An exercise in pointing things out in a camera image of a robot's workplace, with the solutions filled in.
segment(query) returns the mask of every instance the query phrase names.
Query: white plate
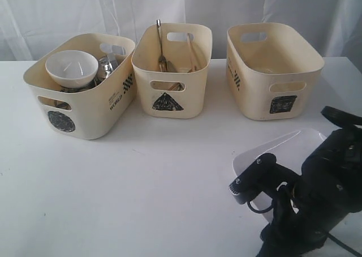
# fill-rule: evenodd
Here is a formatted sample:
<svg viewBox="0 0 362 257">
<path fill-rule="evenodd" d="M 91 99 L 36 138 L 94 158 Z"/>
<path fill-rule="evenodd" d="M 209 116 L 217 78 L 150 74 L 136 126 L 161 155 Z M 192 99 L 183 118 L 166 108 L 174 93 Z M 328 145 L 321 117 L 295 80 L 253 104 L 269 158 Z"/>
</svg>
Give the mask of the white plate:
<svg viewBox="0 0 362 257">
<path fill-rule="evenodd" d="M 325 139 L 324 135 L 312 128 L 295 131 L 237 155 L 232 167 L 236 176 L 239 176 L 256 158 L 269 152 L 275 154 L 278 164 L 301 175 L 302 163 Z M 271 200 L 261 193 L 253 202 L 257 209 L 265 209 L 270 206 Z M 263 215 L 270 222 L 273 210 Z"/>
</svg>

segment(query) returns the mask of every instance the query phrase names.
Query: checkered pattern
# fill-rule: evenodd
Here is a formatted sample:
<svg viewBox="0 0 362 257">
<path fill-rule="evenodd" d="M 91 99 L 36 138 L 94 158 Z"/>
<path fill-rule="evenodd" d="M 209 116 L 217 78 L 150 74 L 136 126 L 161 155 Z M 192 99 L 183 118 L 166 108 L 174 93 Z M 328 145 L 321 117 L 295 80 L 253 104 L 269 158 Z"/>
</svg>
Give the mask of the checkered pattern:
<svg viewBox="0 0 362 257">
<path fill-rule="evenodd" d="M 133 76 L 132 74 L 130 74 L 128 78 L 123 82 L 123 94 L 125 94 L 128 91 L 128 89 L 131 88 L 132 85 L 133 85 Z"/>
<path fill-rule="evenodd" d="M 236 70 L 235 70 L 235 74 L 234 74 L 234 82 L 236 84 L 236 87 L 238 88 L 238 91 L 240 91 L 241 80 L 240 80 L 240 77 L 239 77 L 238 73 L 236 72 Z"/>
</svg>

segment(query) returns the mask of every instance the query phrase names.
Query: black triangle label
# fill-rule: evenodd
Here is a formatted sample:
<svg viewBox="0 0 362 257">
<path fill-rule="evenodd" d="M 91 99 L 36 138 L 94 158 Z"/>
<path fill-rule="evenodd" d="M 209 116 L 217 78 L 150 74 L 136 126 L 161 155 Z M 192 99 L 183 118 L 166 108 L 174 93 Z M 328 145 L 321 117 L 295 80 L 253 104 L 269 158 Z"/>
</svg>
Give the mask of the black triangle label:
<svg viewBox="0 0 362 257">
<path fill-rule="evenodd" d="M 152 109 L 159 111 L 182 111 L 183 108 L 167 93 L 163 93 L 153 104 Z"/>
</svg>

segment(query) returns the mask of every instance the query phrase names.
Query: black circular label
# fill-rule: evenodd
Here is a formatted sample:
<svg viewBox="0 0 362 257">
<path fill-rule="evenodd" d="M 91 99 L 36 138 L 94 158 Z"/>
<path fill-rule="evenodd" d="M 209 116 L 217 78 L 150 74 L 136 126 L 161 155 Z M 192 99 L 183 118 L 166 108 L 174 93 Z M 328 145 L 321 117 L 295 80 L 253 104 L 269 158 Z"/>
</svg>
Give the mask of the black circular label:
<svg viewBox="0 0 362 257">
<path fill-rule="evenodd" d="M 64 132 L 75 131 L 74 122 L 70 119 L 70 117 L 66 116 L 61 112 L 49 111 L 48 118 L 50 123 L 60 131 Z"/>
</svg>

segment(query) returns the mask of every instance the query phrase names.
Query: white bowl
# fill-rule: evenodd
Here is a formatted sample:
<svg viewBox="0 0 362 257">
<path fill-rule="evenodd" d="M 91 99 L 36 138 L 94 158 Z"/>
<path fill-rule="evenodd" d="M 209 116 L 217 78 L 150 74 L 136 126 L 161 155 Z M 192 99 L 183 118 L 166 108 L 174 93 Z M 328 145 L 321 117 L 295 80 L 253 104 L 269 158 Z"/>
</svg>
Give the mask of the white bowl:
<svg viewBox="0 0 362 257">
<path fill-rule="evenodd" d="M 51 78 L 67 88 L 80 88 L 89 84 L 98 71 L 97 59 L 80 50 L 64 50 L 51 55 L 45 62 Z"/>
</svg>

